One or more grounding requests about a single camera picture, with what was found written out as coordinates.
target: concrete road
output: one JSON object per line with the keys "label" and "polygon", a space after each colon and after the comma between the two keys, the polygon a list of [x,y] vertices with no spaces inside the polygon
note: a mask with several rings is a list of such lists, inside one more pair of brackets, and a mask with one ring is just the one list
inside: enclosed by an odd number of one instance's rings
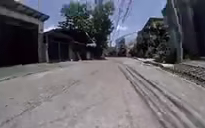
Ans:
{"label": "concrete road", "polygon": [[0,82],[0,128],[205,128],[205,89],[129,58]]}

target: green foliage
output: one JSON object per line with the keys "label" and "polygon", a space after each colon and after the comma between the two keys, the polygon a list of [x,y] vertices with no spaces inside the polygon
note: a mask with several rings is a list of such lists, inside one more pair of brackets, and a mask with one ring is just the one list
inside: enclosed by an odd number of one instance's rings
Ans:
{"label": "green foliage", "polygon": [[92,24],[90,22],[91,11],[87,9],[86,4],[79,2],[70,2],[63,5],[61,15],[65,18],[64,21],[59,22],[59,26],[71,30],[83,30],[90,32]]}
{"label": "green foliage", "polygon": [[107,47],[108,36],[113,31],[110,16],[114,13],[114,3],[107,2],[94,9],[88,9],[86,4],[70,2],[63,5],[61,14],[64,21],[59,26],[64,29],[82,30],[96,42],[97,55],[101,56]]}
{"label": "green foliage", "polygon": [[97,6],[92,12],[92,23],[94,26],[94,38],[97,46],[100,48],[107,47],[107,37],[113,31],[113,23],[110,16],[113,15],[114,5],[107,2],[103,6]]}
{"label": "green foliage", "polygon": [[154,22],[138,36],[136,45],[130,50],[132,56],[155,58],[159,62],[175,60],[175,53],[168,45],[169,34],[162,22]]}

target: tire track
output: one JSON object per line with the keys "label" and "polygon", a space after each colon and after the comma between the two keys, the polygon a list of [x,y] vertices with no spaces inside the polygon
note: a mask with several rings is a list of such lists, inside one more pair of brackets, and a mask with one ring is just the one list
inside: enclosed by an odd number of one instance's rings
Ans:
{"label": "tire track", "polygon": [[178,97],[147,80],[130,66],[122,64],[119,68],[164,128],[205,128],[201,115]]}

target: metal roof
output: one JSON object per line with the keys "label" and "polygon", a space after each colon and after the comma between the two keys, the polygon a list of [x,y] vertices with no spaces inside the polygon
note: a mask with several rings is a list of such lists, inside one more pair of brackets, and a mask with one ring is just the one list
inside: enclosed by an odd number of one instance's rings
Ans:
{"label": "metal roof", "polygon": [[30,8],[26,5],[23,5],[19,2],[16,2],[16,1],[10,1],[10,2],[0,1],[0,6],[4,6],[4,7],[11,9],[15,12],[19,12],[19,13],[28,15],[30,17],[39,19],[42,22],[49,19],[48,15],[43,14],[35,9],[32,9],[32,8]]}

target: sky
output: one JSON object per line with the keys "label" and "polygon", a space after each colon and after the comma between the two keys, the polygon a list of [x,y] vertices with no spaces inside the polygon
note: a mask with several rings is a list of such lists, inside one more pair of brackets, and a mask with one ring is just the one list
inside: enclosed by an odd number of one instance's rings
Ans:
{"label": "sky", "polygon": [[[55,28],[63,19],[60,14],[61,7],[69,2],[70,0],[40,0],[40,11],[50,16],[49,20],[45,22],[45,31]],[[38,9],[38,0],[23,0],[23,3]],[[128,33],[140,31],[149,17],[162,17],[161,10],[165,3],[166,0],[133,0],[128,18],[124,23],[117,25],[118,31],[115,34],[112,33],[112,40]]]}

